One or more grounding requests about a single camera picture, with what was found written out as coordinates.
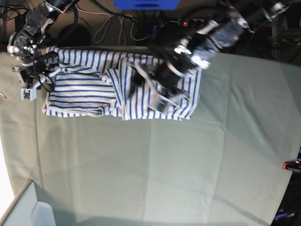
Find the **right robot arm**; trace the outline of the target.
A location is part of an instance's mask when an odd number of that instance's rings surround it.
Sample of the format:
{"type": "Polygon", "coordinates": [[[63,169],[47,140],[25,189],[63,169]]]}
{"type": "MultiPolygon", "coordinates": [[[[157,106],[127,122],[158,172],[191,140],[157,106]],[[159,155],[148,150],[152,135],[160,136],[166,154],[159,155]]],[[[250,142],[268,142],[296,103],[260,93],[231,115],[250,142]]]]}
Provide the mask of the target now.
{"type": "Polygon", "coordinates": [[[21,83],[22,100],[35,100],[40,88],[48,93],[54,91],[53,78],[62,68],[58,63],[48,65],[46,60],[56,58],[57,53],[42,54],[40,47],[51,42],[48,30],[60,14],[73,11],[74,21],[70,31],[54,43],[61,43],[74,31],[78,23],[76,4],[75,0],[44,0],[27,14],[22,29],[10,36],[7,51],[20,62],[12,70],[21,83]]]}

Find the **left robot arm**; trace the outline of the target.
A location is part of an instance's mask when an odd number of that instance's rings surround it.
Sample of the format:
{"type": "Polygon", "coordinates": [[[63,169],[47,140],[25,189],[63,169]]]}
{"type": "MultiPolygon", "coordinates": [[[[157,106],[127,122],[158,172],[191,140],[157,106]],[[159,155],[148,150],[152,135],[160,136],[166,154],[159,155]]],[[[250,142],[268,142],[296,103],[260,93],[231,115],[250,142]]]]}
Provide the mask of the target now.
{"type": "Polygon", "coordinates": [[[170,106],[178,107],[181,100],[189,99],[187,91],[177,88],[180,79],[193,69],[207,69],[212,58],[235,45],[251,25],[272,21],[292,4],[291,0],[227,0],[214,9],[213,16],[201,28],[176,32],[171,41],[172,50],[151,42],[148,49],[163,62],[154,68],[131,63],[136,73],[128,97],[147,84],[154,95],[150,109],[166,113],[170,106]]]}

